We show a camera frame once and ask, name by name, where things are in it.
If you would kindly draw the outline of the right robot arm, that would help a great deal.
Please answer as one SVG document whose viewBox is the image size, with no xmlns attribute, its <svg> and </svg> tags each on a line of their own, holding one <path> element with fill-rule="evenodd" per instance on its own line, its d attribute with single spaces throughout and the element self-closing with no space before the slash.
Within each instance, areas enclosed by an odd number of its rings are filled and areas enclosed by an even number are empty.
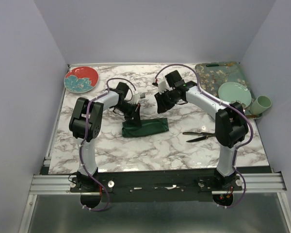
<svg viewBox="0 0 291 233">
<path fill-rule="evenodd" d="M 158 87 L 155 94 L 157 112 L 165 113 L 179 100 L 191 103 L 215 120 L 215 137 L 220 143 L 219 162 L 214 172 L 214 186 L 225 190 L 236 176 L 236 150 L 248 133 L 248 123 L 241 104 L 230 104 L 202 89 L 200 81 L 185 82 L 177 70 L 164 79 L 155 78 L 153 85 Z"/>
</svg>

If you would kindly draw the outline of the light green cup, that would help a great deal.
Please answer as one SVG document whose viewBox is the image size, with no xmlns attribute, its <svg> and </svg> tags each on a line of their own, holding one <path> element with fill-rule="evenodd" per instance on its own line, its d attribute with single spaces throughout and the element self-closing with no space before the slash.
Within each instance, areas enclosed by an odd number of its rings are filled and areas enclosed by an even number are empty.
<svg viewBox="0 0 291 233">
<path fill-rule="evenodd" d="M 252 115 L 259 115 L 265 112 L 272 106 L 272 101 L 267 96 L 259 96 L 255 99 L 250 107 L 250 113 Z"/>
</svg>

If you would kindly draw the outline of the floral teal serving tray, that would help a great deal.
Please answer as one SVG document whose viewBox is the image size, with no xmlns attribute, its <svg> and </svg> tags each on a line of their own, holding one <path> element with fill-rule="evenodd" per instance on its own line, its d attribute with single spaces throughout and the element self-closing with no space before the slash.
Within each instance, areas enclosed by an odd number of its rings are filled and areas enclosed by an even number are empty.
<svg viewBox="0 0 291 233">
<path fill-rule="evenodd" d="M 250 107 L 256 98 L 238 62 L 200 63 L 195 66 L 195 70 L 200 76 L 203 89 L 218 98 L 218 89 L 224 83 L 235 82 L 247 87 L 251 93 L 252 100 L 248 107 L 243 108 L 244 113 L 248 118 L 252 119 L 262 117 L 262 114 L 252 115 L 250 113 Z"/>
</svg>

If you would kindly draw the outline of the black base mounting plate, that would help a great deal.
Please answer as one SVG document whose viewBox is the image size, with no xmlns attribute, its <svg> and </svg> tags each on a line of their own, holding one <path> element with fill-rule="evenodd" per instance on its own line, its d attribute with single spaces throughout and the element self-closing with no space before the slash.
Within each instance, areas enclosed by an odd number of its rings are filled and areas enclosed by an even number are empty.
<svg viewBox="0 0 291 233">
<path fill-rule="evenodd" d="M 68 180 L 85 203 L 225 201 L 242 190 L 236 173 L 224 178 L 214 168 L 96 172 L 93 178 L 75 172 Z"/>
</svg>

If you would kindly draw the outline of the red plate with blue flower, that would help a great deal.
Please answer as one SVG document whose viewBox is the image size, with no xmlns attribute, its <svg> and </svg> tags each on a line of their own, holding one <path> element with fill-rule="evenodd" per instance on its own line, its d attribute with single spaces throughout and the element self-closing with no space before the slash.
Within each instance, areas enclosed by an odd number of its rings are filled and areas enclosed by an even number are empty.
<svg viewBox="0 0 291 233">
<path fill-rule="evenodd" d="M 91 67 L 76 67 L 64 78 L 64 87 L 71 93 L 83 94 L 91 91 L 99 80 L 98 72 Z"/>
</svg>

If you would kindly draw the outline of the aluminium frame rail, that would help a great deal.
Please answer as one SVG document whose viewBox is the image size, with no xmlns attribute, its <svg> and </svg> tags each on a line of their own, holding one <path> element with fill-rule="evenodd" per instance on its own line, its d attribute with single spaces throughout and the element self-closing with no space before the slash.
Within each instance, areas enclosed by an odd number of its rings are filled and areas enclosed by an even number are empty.
<svg viewBox="0 0 291 233">
<path fill-rule="evenodd" d="M 29 193 L 31 195 L 81 194 L 98 196 L 104 190 L 114 194 L 123 191 L 181 191 L 192 189 L 197 192 L 213 194 L 227 193 L 281 193 L 287 190 L 280 173 L 251 173 L 238 175 L 230 184 L 218 187 L 209 176 L 201 179 L 196 175 L 171 175 L 154 173 L 115 173 L 102 174 L 100 188 L 98 184 L 77 184 L 76 176 L 71 175 L 35 175 Z"/>
</svg>

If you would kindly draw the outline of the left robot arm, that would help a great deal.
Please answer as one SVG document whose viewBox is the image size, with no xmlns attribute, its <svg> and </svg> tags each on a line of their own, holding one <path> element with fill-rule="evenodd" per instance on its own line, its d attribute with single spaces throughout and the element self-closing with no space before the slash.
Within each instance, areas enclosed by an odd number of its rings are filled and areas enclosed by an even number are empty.
<svg viewBox="0 0 291 233">
<path fill-rule="evenodd" d="M 128 91 L 128 85 L 120 82 L 116 88 L 108 88 L 105 93 L 92 100 L 78 98 L 75 104 L 69 130 L 76 139 L 80 140 L 78 173 L 84 176 L 81 180 L 81 186 L 88 192 L 94 191 L 98 185 L 98 180 L 94 177 L 97 172 L 95 139 L 101 130 L 104 111 L 110 108 L 117 109 L 124 114 L 125 121 L 137 128 L 142 126 L 140 94 L 133 90 L 132 99 L 126 101 Z"/>
</svg>

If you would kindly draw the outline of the light green plate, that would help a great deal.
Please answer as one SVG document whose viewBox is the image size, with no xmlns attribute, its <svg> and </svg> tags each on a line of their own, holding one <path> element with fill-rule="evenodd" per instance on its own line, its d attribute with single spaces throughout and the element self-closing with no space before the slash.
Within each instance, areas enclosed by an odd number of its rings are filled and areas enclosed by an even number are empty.
<svg viewBox="0 0 291 233">
<path fill-rule="evenodd" d="M 218 95 L 221 100 L 226 102 L 240 103 L 243 108 L 251 104 L 252 96 L 247 87 L 235 82 L 227 82 L 222 84 L 218 89 Z"/>
</svg>

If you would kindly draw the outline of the dark green cloth napkin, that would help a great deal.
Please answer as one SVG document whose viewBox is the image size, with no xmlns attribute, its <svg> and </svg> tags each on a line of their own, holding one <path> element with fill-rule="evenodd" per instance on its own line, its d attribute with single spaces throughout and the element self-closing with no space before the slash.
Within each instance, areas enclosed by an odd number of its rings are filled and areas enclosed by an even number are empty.
<svg viewBox="0 0 291 233">
<path fill-rule="evenodd" d="M 124 138 L 145 137 L 167 131 L 169 131 L 167 118 L 144 119 L 138 123 L 127 120 L 122 123 L 122 136 Z"/>
</svg>

